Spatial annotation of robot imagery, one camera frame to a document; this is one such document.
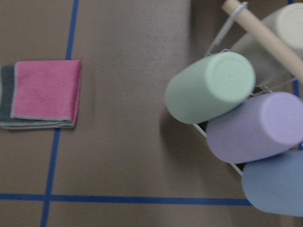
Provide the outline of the pink cloth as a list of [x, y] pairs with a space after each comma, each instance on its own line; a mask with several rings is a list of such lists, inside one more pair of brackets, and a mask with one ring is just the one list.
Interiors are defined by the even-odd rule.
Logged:
[[11, 118], [73, 127], [78, 116], [81, 68], [80, 60], [17, 62]]

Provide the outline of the green cup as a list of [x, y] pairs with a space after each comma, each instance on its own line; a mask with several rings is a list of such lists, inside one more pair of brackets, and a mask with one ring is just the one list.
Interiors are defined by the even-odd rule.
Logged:
[[235, 52], [205, 57], [175, 75], [165, 91], [166, 107], [186, 124], [206, 122], [242, 104], [255, 87], [252, 64]]

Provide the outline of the blue cup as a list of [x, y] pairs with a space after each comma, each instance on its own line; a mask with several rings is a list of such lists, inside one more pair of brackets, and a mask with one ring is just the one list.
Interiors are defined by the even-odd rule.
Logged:
[[302, 151], [288, 151], [247, 163], [241, 184], [255, 208], [279, 215], [303, 216]]

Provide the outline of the grey cloth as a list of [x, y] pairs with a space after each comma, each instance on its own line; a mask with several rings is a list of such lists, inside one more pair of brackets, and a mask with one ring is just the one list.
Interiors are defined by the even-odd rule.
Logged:
[[33, 130], [46, 128], [73, 128], [70, 120], [29, 120], [11, 118], [12, 102], [15, 89], [15, 66], [6, 65], [0, 68], [0, 126], [8, 130]]

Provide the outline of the purple cup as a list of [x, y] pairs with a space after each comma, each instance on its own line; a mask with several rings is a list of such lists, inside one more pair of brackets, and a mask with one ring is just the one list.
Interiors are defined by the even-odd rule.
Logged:
[[247, 99], [208, 122], [210, 151], [227, 163], [246, 163], [288, 151], [303, 140], [303, 102], [287, 92]]

